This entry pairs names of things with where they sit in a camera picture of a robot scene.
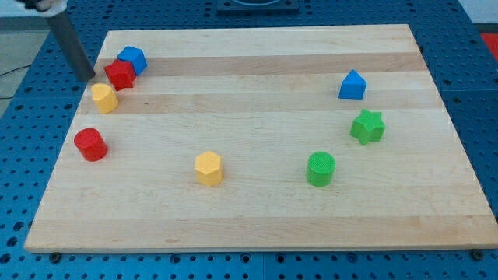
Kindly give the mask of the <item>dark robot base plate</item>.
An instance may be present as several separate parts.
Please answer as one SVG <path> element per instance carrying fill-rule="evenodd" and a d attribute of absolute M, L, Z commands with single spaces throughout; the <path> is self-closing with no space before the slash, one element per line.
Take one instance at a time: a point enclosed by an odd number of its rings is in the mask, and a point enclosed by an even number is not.
<path fill-rule="evenodd" d="M 217 0 L 216 13 L 219 15 L 234 13 L 297 12 L 300 0 Z"/>

